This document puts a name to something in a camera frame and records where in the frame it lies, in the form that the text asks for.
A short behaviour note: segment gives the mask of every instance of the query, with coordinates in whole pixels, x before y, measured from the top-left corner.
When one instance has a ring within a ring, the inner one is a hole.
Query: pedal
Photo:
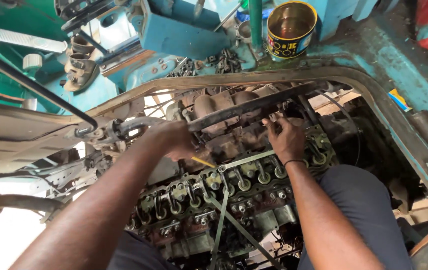
[[[0,29],[0,42],[35,48],[47,52],[63,53],[67,49],[67,42],[46,39],[29,34],[21,34]]]

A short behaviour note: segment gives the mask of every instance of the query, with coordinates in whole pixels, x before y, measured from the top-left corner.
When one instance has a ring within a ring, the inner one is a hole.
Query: engine block
[[[305,130],[304,162],[314,176],[337,164],[336,154],[320,126]],[[296,223],[294,198],[287,172],[273,150],[246,151],[230,163],[184,174],[168,185],[151,186],[140,195],[126,230],[158,247],[165,258],[208,252],[214,245],[219,211],[209,202],[222,200],[228,188],[229,211],[254,238],[261,241],[283,224]],[[254,250],[225,222],[219,247],[230,257]]]

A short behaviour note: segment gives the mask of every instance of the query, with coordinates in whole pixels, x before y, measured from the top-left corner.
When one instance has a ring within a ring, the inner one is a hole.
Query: open tin can
[[[290,1],[277,6],[267,18],[267,49],[275,57],[294,58],[311,41],[316,10],[307,3]]]

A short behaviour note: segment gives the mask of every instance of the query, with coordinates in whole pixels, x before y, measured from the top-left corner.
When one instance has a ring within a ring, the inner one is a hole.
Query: man's right hand
[[[263,119],[263,124],[267,127],[269,142],[283,165],[290,160],[303,159],[305,135],[300,127],[289,123],[286,118],[279,118],[276,124],[281,126],[282,131],[277,134],[276,124],[271,120]]]

